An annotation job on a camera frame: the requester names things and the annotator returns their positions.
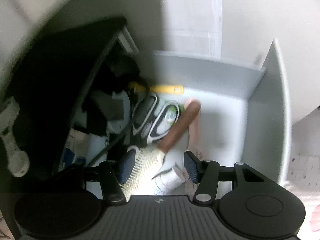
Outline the white toothpaste tube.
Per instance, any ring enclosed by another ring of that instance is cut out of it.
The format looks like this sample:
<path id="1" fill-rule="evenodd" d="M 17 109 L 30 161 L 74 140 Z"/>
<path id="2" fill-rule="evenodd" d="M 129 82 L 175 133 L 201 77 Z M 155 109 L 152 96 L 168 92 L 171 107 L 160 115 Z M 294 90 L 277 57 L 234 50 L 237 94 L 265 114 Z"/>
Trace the white toothpaste tube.
<path id="1" fill-rule="evenodd" d="M 183 172 L 174 165 L 152 179 L 150 190 L 153 195 L 166 196 L 185 182 Z"/>

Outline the wooden handled hair brush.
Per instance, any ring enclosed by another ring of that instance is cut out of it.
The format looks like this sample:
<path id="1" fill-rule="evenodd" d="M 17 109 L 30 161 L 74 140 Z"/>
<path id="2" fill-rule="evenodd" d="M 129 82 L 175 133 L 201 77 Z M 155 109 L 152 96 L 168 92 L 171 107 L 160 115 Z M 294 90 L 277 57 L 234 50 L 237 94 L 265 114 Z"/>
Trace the wooden handled hair brush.
<path id="1" fill-rule="evenodd" d="M 160 142 L 143 148 L 137 146 L 128 148 L 127 152 L 136 151 L 136 157 L 135 166 L 127 182 L 119 183 L 126 202 L 132 195 L 146 195 L 146 187 L 162 168 L 165 156 L 181 139 L 200 109 L 201 103 L 198 100 L 191 100 L 169 133 Z"/>

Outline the black vanity drawer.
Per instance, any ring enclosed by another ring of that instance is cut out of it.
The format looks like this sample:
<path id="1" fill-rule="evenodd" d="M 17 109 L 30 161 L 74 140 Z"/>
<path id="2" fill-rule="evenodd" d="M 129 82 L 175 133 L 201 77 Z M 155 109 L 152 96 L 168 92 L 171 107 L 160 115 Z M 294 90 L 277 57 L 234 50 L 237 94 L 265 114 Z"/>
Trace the black vanity drawer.
<path id="1" fill-rule="evenodd" d="M 61 31 L 41 33 L 14 68 L 11 94 L 20 110 L 14 136 L 30 161 L 14 179 L 21 190 L 61 169 L 60 158 L 71 129 L 86 129 L 102 139 L 128 124 L 127 111 L 144 98 L 128 91 L 129 81 L 181 85 L 183 93 L 152 92 L 158 115 L 172 122 L 184 103 L 201 103 L 201 147 L 206 159 L 221 165 L 242 161 L 278 184 L 285 181 L 291 113 L 282 54 L 273 40 L 260 70 L 167 51 L 125 56 L 119 35 L 123 17 L 107 18 Z"/>

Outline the yellow handled tool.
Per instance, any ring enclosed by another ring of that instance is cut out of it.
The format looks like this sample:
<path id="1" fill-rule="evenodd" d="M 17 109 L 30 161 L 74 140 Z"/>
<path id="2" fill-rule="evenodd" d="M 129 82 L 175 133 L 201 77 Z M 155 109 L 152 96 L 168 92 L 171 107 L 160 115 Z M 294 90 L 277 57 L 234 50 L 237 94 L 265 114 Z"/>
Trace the yellow handled tool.
<path id="1" fill-rule="evenodd" d="M 130 84 L 135 92 L 146 92 L 146 87 L 140 85 L 136 82 Z M 149 91 L 152 93 L 162 93 L 162 94 L 183 94 L 184 87 L 180 85 L 170 86 L 170 85 L 154 85 L 149 87 Z"/>

